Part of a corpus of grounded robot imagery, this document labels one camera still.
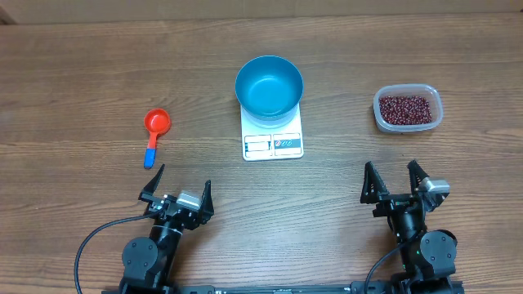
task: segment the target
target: plastic container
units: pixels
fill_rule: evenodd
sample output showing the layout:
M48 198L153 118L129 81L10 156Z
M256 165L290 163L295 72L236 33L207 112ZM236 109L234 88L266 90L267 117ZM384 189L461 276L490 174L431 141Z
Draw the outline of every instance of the plastic container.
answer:
M432 115L431 123L418 125L398 126L385 122L379 109L379 99L384 96L421 96L427 99ZM416 131L426 131L437 127L443 120L443 105L438 91L426 84L403 84L386 86L381 88L374 96L374 117L378 129L387 133L406 133Z

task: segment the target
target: digital scale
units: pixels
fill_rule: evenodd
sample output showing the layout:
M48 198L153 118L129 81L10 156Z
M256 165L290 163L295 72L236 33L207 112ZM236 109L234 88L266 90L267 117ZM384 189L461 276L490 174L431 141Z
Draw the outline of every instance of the digital scale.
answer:
M242 106L240 109L245 160L290 159L303 156L302 117L299 105L294 115L269 122L253 117Z

